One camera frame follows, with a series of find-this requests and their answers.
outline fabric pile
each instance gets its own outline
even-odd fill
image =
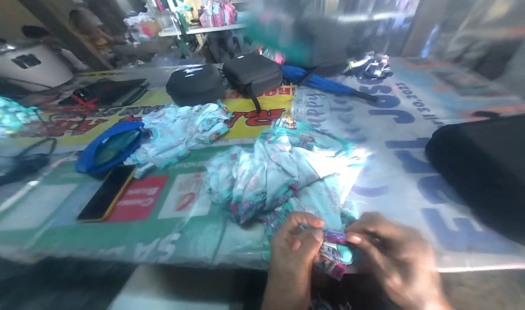
[[[0,96],[0,136],[20,130],[24,123],[38,121],[36,111],[37,108],[26,108]]]
[[[206,165],[206,188],[232,221],[264,222],[270,240],[287,215],[310,212],[343,229],[341,206],[369,153],[343,138],[282,117],[253,148],[231,147]]]
[[[125,164],[136,164],[135,177],[141,177],[152,167],[164,168],[188,156],[199,144],[211,144],[228,132],[231,114],[218,100],[196,106],[170,105],[142,117],[144,129],[152,137],[142,144]]]

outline black pouch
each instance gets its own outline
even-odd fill
[[[257,94],[279,87],[282,84],[282,67],[257,53],[235,57],[222,66],[232,88],[251,98],[257,111],[261,110]]]
[[[170,75],[167,94],[180,106],[205,104],[222,99],[225,87],[214,65],[180,69]]]
[[[525,115],[447,125],[425,153],[484,224],[525,245]]]

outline phone screen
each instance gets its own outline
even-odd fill
[[[77,216],[78,221],[103,221],[133,177],[135,166],[116,166]]]

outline red label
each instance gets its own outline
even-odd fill
[[[132,181],[107,221],[147,220],[168,178],[169,176],[162,176]]]

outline finger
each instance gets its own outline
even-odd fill
[[[369,242],[365,236],[349,235],[347,240],[355,243],[362,251],[372,266],[376,278],[382,285],[394,288],[401,284],[401,277],[398,270],[394,268],[391,261],[384,256],[375,245]]]
[[[406,227],[389,221],[378,212],[366,212],[357,221],[352,222],[346,233],[372,233],[378,238],[398,240],[405,235]]]
[[[300,225],[309,225],[316,228],[322,228],[324,226],[324,220],[321,220],[313,214],[307,212],[292,212],[290,213],[286,221],[280,228],[281,231],[296,233]]]
[[[305,229],[298,235],[300,240],[299,250],[296,251],[297,255],[303,261],[312,261],[316,255],[322,243],[324,242],[324,231],[322,229]]]

